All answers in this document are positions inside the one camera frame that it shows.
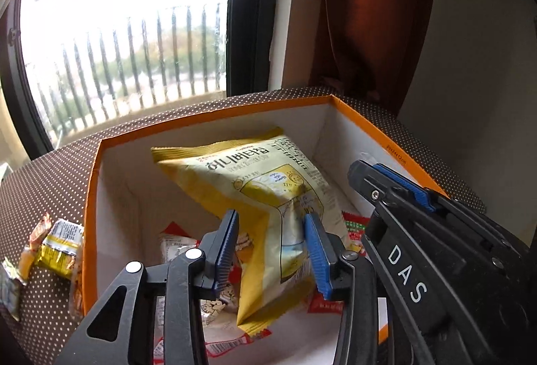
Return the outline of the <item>large yellow chip bag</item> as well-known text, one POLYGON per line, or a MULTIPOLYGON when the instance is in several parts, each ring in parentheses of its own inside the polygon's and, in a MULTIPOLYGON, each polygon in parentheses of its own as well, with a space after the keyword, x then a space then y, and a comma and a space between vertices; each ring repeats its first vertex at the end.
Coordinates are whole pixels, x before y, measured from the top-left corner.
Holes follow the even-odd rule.
POLYGON ((153 161, 212 215, 239 214, 241 266, 237 325, 256 335, 314 289, 303 218, 315 212, 349 246, 334 189, 314 163, 275 128, 248 139, 198 147, 152 148, 153 161))

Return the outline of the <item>yellow green noodle packet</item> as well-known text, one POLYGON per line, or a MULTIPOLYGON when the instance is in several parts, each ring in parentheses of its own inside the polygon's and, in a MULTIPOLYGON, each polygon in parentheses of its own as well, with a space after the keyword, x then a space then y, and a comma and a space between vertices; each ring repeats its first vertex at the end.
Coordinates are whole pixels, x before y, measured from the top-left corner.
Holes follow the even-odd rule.
POLYGON ((58 219, 37 251, 37 266, 70 279, 77 267, 84 227, 72 221, 58 219))

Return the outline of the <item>small orange sausage snack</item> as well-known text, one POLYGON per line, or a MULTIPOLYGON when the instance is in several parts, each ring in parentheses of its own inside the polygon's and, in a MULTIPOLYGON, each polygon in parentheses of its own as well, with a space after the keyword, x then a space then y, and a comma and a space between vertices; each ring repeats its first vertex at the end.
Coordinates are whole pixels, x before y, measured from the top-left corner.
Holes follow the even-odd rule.
POLYGON ((24 283, 27 283, 27 280, 29 279, 30 271, 32 270, 35 260, 36 251, 31 247, 26 246, 21 252, 18 262, 18 274, 24 283))

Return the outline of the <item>small red yellow candy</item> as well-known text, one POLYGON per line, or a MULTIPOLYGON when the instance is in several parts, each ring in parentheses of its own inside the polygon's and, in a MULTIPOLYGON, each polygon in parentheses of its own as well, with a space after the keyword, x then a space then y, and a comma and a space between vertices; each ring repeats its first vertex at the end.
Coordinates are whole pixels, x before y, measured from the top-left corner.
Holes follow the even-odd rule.
POLYGON ((52 220, 50 215, 46 213, 42 219, 37 222, 29 235, 28 245, 31 251, 37 251, 39 249, 51 228, 52 220))

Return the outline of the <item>red white snack packet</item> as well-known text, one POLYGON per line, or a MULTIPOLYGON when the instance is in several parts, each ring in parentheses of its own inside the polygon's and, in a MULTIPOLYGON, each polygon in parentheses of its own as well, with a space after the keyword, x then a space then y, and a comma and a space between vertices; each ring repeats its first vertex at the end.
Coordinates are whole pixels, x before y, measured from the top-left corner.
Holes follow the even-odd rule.
POLYGON ((170 222, 166 228, 159 234, 158 241, 160 245, 161 260, 170 262, 175 257, 186 251, 197 248, 199 241, 191 238, 174 221, 170 222))

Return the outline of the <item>orange clear snack pouch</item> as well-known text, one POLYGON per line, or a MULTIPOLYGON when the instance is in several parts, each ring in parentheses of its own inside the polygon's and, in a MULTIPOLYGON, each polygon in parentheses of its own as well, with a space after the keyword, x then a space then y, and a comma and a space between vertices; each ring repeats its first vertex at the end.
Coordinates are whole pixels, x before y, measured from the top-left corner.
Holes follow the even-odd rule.
POLYGON ((83 319, 82 257, 77 256, 71 276, 69 315, 75 321, 83 319))

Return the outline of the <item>orange cardboard box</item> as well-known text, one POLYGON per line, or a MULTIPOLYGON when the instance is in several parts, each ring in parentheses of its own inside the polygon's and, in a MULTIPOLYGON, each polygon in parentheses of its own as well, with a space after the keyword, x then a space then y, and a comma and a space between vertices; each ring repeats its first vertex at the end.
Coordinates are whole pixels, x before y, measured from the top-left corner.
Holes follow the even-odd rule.
POLYGON ((87 192, 82 268, 90 309, 130 261, 161 261, 158 236, 175 225, 200 238, 239 213, 242 261, 280 248, 315 208, 331 233, 371 213, 347 172, 381 163, 449 194, 444 163, 378 108, 306 90, 205 103, 175 119, 137 123, 99 144, 87 192))

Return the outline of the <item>dark red curtain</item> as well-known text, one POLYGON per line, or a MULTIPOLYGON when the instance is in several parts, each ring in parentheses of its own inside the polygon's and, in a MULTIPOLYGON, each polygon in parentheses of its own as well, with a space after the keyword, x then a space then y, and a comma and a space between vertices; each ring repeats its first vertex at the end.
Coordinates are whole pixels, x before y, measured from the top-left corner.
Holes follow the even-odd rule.
POLYGON ((433 0, 321 0, 309 83, 398 114, 433 0))

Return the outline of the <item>black balcony railing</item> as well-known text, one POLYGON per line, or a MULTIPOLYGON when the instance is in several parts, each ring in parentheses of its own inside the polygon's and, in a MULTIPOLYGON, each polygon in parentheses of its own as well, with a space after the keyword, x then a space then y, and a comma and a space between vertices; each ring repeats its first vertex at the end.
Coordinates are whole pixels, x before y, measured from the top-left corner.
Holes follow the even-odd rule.
POLYGON ((225 7, 173 8, 30 58, 27 76, 54 146, 106 123, 226 91, 225 7))

